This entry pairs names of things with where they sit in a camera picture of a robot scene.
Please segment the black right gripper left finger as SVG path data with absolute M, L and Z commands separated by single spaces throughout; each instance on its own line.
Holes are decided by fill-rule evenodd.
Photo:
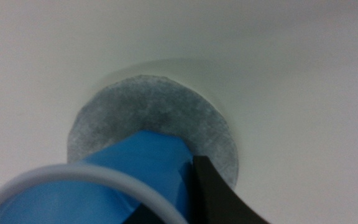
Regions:
M 140 204 L 122 224 L 164 224 L 164 222 L 144 204 Z

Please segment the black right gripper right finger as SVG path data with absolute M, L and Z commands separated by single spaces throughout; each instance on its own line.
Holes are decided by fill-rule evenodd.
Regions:
M 206 156 L 193 158 L 192 212 L 193 223 L 268 223 L 235 194 Z

